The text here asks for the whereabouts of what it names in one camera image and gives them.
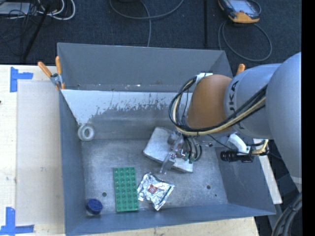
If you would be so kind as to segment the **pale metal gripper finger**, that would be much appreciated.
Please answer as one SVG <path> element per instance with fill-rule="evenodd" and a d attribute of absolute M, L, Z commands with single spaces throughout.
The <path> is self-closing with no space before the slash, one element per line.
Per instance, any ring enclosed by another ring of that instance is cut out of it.
<path fill-rule="evenodd" d="M 164 161 L 162 163 L 160 173 L 165 174 L 169 169 L 172 168 L 172 166 L 176 163 L 176 155 L 173 153 L 168 153 L 166 157 L 164 158 Z"/>

